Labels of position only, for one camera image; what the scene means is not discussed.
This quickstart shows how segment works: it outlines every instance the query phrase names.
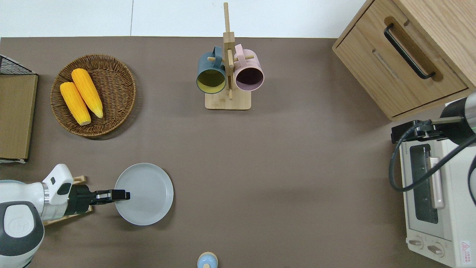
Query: warning label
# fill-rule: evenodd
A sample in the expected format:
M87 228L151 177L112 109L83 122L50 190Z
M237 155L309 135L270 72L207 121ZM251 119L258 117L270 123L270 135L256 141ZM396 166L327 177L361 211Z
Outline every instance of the warning label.
M464 264L472 264L471 261L471 244L469 241L461 241L461 256Z

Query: oven door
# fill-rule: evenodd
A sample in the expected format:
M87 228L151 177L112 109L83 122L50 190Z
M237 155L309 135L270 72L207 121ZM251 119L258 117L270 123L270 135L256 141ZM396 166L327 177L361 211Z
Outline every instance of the oven door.
M420 178L442 157L437 141L405 142L400 151L404 185ZM437 171L430 179L405 192L408 228L451 241L451 226L447 200L447 178Z

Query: mug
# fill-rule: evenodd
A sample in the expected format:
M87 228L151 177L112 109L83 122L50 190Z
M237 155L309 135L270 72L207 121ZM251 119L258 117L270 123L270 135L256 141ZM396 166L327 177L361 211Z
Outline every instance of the mug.
M209 61L208 57L213 57L215 60ZM225 65L222 62L221 48L216 46L213 52L203 54L198 60L197 86L207 94L215 94L225 88L225 78Z
M249 49L243 49L241 44L236 45L235 50L235 58L238 58L238 61L234 63L236 86L244 91L258 89L263 84L264 74L256 53ZM253 55L254 58L245 59L246 56L250 55Z

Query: blue mug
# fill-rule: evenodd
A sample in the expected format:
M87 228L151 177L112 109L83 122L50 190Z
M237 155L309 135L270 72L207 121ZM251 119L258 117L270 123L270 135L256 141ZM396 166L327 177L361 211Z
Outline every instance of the blue mug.
M225 85L225 65L222 62L221 48L216 46L213 52L203 54L198 60L197 86L207 94L215 94L222 91Z

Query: black cable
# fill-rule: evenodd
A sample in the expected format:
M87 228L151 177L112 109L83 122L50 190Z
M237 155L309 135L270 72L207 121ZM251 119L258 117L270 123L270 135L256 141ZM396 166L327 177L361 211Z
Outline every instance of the black cable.
M457 155L459 152L461 152L464 148L468 147L472 143L476 141L476 134L472 135L471 137L467 138L462 144L460 144L458 147L456 147L453 151L448 153L445 157L443 157L440 162L438 162L434 167L430 168L423 176L421 176L419 179L414 181L412 184L406 186L406 187L399 187L397 186L394 178L394 166L395 166L395 160L397 158L398 154L398 149L400 145L402 144L403 140L405 140L408 135L410 135L411 132L413 132L415 129L423 126L431 124L431 120L426 120L426 121L421 121L418 122L417 124L413 125L410 127L399 139L397 142L397 145L395 146L395 150L393 151L392 157L390 158L390 166L388 167L388 178L390 180L390 185L392 188L398 192L406 192L409 191L418 185L422 184L425 180L427 180L431 175L433 175L438 169L440 169L444 164L446 164L451 158L453 158L455 155Z
M474 157L473 162L472 162L471 165L469 166L469 172L468 172L468 189L469 189L469 195L471 196L471 199L473 200L473 203L475 203L475 206L476 206L476 199L475 199L475 196L474 196L474 194L473 194L473 191L471 191L471 175L472 175L473 172L475 171L475 168L476 168L476 156Z

